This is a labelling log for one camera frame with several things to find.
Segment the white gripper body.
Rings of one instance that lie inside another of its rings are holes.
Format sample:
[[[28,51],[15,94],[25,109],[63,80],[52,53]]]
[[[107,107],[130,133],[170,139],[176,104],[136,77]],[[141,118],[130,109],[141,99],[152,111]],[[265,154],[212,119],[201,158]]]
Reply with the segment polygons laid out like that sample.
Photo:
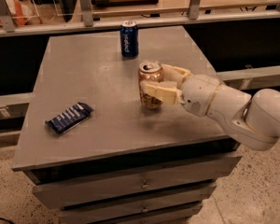
[[[190,76],[182,84],[182,106],[187,112],[204,117],[221,82],[207,75]]]

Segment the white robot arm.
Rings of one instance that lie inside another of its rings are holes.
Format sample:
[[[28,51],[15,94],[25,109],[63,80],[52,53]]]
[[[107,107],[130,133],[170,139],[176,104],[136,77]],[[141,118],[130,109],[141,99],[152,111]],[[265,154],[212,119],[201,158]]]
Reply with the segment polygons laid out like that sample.
[[[253,150],[268,150],[280,140],[280,91],[262,89],[250,95],[216,77],[168,64],[161,68],[164,80],[142,81],[144,93],[215,120],[225,134]]]

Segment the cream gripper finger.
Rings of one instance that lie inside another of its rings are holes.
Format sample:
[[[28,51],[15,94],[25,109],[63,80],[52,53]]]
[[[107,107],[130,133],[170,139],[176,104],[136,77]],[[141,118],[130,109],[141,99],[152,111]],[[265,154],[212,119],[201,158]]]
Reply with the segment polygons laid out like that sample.
[[[164,73],[164,78],[166,80],[175,81],[178,85],[181,85],[189,76],[192,75],[190,70],[179,66],[163,64],[161,67]]]
[[[143,92],[168,104],[175,105],[180,102],[182,91],[177,87],[176,81],[141,81]]]

